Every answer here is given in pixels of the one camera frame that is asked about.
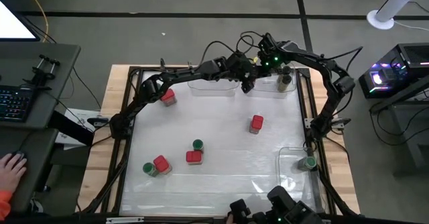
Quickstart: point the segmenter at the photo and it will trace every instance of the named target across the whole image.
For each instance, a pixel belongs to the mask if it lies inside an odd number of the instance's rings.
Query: purple light
[[[373,81],[377,85],[383,84],[383,81],[380,79],[380,76],[378,74],[373,74]]]
[[[372,93],[373,91],[375,91],[375,90],[387,90],[387,89],[389,89],[389,87],[374,87],[373,89],[371,89],[370,91],[369,91],[369,93]]]

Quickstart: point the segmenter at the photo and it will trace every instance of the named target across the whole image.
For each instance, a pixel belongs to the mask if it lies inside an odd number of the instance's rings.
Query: orange sleeve
[[[0,221],[4,221],[6,216],[11,211],[9,201],[12,198],[12,193],[9,191],[0,190]]]

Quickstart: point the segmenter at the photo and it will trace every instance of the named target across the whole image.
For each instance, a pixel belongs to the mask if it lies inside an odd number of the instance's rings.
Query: human hand
[[[234,223],[234,216],[233,214],[229,214],[226,224],[233,224]]]
[[[6,154],[0,159],[0,190],[9,191],[13,194],[18,187],[19,180],[21,180],[21,177],[27,170],[24,167],[27,159],[24,158],[17,163],[19,157],[19,154],[16,154],[14,157],[12,157],[12,154]]]

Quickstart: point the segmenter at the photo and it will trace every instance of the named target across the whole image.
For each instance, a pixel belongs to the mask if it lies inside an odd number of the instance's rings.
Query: computer tower
[[[366,98],[386,98],[429,74],[429,43],[398,44],[361,77]]]

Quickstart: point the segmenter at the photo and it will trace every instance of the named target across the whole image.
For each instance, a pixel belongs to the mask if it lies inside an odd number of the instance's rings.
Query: black clamp
[[[36,67],[33,68],[34,76],[31,80],[23,79],[26,83],[29,85],[33,85],[39,89],[44,90],[50,90],[50,87],[45,87],[47,80],[53,80],[55,79],[54,70],[56,66],[61,65],[61,63],[56,59],[51,59],[47,56],[44,56],[42,54],[39,55],[39,58],[41,59],[39,64]],[[52,66],[49,72],[44,72],[44,64],[46,62],[49,62]]]

